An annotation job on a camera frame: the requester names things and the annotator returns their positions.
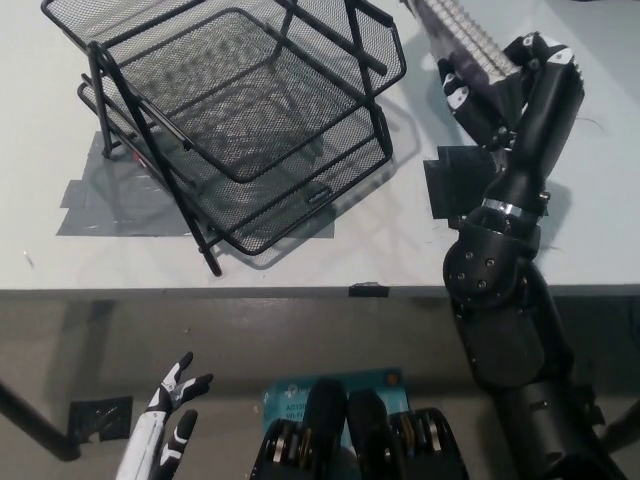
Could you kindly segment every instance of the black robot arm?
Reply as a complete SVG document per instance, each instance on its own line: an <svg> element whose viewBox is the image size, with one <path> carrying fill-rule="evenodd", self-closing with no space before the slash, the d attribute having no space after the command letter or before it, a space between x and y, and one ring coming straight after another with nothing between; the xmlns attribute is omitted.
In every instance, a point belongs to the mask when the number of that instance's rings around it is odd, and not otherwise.
<svg viewBox="0 0 640 480"><path fill-rule="evenodd" d="M513 129L447 62L439 64L458 122L479 145L506 153L482 205L467 216L444 261L457 328L476 382L493 398L523 480L624 479L576 399L573 354L533 264L538 220L549 200L546 180L584 98L580 70L570 48L537 33L516 39L505 53L522 68L526 99ZM461 92L467 94L464 102ZM465 106L466 101L473 103Z"/></svg>

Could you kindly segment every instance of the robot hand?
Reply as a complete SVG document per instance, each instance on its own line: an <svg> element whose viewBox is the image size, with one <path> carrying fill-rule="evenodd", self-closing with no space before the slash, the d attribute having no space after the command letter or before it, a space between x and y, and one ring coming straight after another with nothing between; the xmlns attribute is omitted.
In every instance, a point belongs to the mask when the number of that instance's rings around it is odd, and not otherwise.
<svg viewBox="0 0 640 480"><path fill-rule="evenodd" d="M552 150L553 160L543 162L548 173L562 150L571 130L578 107L584 97L580 68L573 51L566 45L538 32L518 37L504 50L503 61L512 69L496 81L486 94L486 85L456 70L455 56L440 59L438 69L449 108L460 125L473 140L489 151L517 149L519 145ZM519 92L513 93L513 84ZM513 112L492 100L504 98L511 92L509 103Z"/></svg>
<svg viewBox="0 0 640 480"><path fill-rule="evenodd" d="M117 480L171 480L185 451L198 414L187 410L165 444L161 455L159 447L167 420L182 404L209 391L213 375L203 375L180 382L182 372L191 364L193 353L187 353L162 380L149 406L138 419L124 457Z"/></svg>

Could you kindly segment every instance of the table leg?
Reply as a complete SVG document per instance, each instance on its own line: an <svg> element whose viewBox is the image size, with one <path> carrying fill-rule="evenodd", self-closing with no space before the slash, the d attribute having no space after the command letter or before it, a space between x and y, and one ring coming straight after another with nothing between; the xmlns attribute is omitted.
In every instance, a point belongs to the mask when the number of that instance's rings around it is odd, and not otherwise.
<svg viewBox="0 0 640 480"><path fill-rule="evenodd" d="M0 382L0 414L59 460L80 458L80 446L58 431L24 399Z"/></svg>

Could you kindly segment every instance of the black mesh desk organizer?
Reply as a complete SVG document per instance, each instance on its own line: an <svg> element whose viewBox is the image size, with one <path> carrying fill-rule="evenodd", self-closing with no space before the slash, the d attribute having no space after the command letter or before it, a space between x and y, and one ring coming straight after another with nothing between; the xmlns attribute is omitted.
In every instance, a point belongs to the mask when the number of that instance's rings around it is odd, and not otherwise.
<svg viewBox="0 0 640 480"><path fill-rule="evenodd" d="M132 149L200 252L264 252L391 158L375 97L406 71L366 0L45 0L89 58L81 100Z"/></svg>

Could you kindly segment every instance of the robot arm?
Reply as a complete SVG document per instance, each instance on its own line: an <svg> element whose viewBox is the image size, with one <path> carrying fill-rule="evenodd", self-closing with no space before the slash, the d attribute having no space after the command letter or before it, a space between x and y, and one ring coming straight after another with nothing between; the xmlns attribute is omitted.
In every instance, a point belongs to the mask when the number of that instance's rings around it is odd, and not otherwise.
<svg viewBox="0 0 640 480"><path fill-rule="evenodd" d="M474 378L494 400L520 477L624 479L575 397L573 354L533 264L549 200L545 182L584 97L581 73L569 47L538 33L506 53L523 69L526 99L512 131L463 79L443 76L463 128L479 145L506 153L445 258L445 285ZM450 68L442 63L441 71Z"/></svg>
<svg viewBox="0 0 640 480"><path fill-rule="evenodd" d="M138 419L120 463L117 480L171 480L180 464L198 414L187 410L171 439L160 451L164 429L172 413L189 400L209 391L213 375L180 382L182 372L191 364L187 353L167 374L156 390L149 406Z"/></svg>

